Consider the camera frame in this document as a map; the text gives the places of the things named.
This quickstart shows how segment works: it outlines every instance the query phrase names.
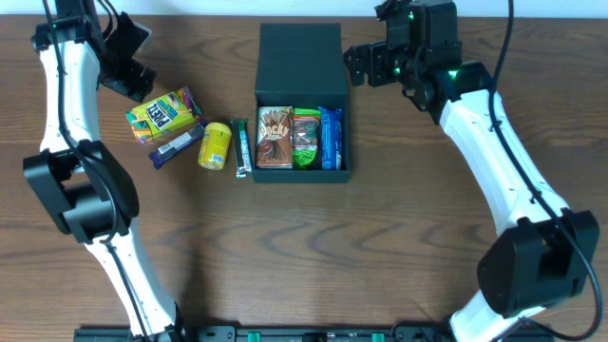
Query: candy wrapper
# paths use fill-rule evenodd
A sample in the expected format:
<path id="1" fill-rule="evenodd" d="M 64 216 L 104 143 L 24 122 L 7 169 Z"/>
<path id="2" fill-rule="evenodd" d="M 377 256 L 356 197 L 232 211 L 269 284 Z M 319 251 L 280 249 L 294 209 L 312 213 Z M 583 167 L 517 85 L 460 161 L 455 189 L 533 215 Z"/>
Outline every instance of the candy wrapper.
<path id="1" fill-rule="evenodd" d="M 247 174 L 252 171 L 246 124 L 247 119 L 230 121 L 230 125 L 232 126 L 232 136 L 235 137 L 235 150 L 237 152 L 237 178 L 239 179 L 247 177 Z"/>
<path id="2" fill-rule="evenodd" d="M 159 147 L 158 150 L 150 153 L 148 157 L 154 163 L 154 168 L 161 168 L 171 158 L 177 156 L 181 151 L 188 148 L 191 144 L 199 141 L 205 134 L 205 127 L 202 123 L 195 125 L 192 129 L 178 136 L 173 141 Z"/>
<path id="3" fill-rule="evenodd" d="M 257 167 L 293 168 L 290 106 L 260 107 L 257 117 Z"/>
<path id="4" fill-rule="evenodd" d="M 323 170 L 339 170 L 342 163 L 342 109 L 321 110 L 321 153 Z"/>
<path id="5" fill-rule="evenodd" d="M 138 142 L 149 143 L 196 121 L 202 122 L 202 112 L 185 86 L 136 106 L 126 112 L 126 118 Z"/>
<path id="6" fill-rule="evenodd" d="M 294 109 L 294 167 L 305 169 L 313 163 L 318 149 L 316 135 L 321 112 L 316 109 Z"/>

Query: white background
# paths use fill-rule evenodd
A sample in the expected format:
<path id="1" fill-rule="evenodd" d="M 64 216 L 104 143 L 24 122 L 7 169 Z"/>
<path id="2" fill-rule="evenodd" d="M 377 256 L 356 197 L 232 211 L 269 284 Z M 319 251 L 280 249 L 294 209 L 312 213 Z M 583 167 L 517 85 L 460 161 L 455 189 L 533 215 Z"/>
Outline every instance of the white background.
<path id="1" fill-rule="evenodd" d="M 54 0 L 48 0 L 54 9 Z M 382 0 L 113 0 L 129 14 L 374 16 Z M 459 15 L 506 16 L 507 0 L 454 0 Z M 41 14 L 42 0 L 0 0 L 0 14 Z M 515 0 L 520 17 L 608 18 L 608 0 Z"/>

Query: wooden surface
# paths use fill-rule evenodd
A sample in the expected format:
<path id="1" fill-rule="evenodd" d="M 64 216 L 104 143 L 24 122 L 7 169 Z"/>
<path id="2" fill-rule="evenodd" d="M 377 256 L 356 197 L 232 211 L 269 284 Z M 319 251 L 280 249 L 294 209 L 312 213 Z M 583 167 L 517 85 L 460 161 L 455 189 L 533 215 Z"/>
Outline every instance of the wooden surface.
<path id="1" fill-rule="evenodd" d="M 343 48 L 382 40 L 371 18 L 142 17 L 154 31 L 138 59 L 158 71 L 149 99 L 190 85 L 208 119 L 255 113 L 260 22 L 342 23 Z M 80 325 L 124 325 L 105 273 L 61 235 L 22 175 L 46 117 L 46 81 L 29 37 L 42 17 L 0 17 L 0 340 L 68 341 Z M 502 19 L 462 19 L 465 60 L 492 70 Z M 608 22 L 516 21 L 500 91 L 532 159 L 574 210 L 608 213 Z M 390 325 L 439 320 L 477 290 L 495 240 L 483 194 L 456 146 L 399 85 L 351 89 L 351 182 L 254 184 L 234 156 L 210 172 L 192 147 L 155 171 L 103 88 L 102 136 L 138 187 L 141 232 L 161 283 L 191 323 Z M 250 135 L 253 124 L 249 125 Z M 594 258 L 608 284 L 608 237 Z M 565 332 L 593 315 L 582 297 L 540 316 Z M 594 340 L 608 339 L 608 324 Z"/>

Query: black box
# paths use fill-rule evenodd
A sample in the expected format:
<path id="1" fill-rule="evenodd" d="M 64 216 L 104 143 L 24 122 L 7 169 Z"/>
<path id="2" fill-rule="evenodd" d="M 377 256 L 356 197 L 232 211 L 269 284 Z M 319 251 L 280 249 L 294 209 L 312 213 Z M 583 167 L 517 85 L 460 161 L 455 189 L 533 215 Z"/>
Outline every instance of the black box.
<path id="1" fill-rule="evenodd" d="M 349 181 L 351 161 L 348 102 L 349 87 L 346 67 L 342 61 L 339 24 L 262 24 L 257 61 L 257 107 L 342 108 L 342 165 L 340 170 L 331 171 L 258 169 L 256 108 L 255 148 L 252 156 L 254 180 L 290 183 Z"/>

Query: brown snack box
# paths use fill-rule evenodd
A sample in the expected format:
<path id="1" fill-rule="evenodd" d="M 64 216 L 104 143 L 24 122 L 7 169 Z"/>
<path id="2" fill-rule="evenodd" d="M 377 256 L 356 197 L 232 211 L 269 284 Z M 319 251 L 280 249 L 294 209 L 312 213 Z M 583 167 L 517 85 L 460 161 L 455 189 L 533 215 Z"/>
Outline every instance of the brown snack box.
<path id="1" fill-rule="evenodd" d="M 259 168 L 293 168 L 292 117 L 290 106 L 260 107 L 257 110 L 257 156 Z"/>

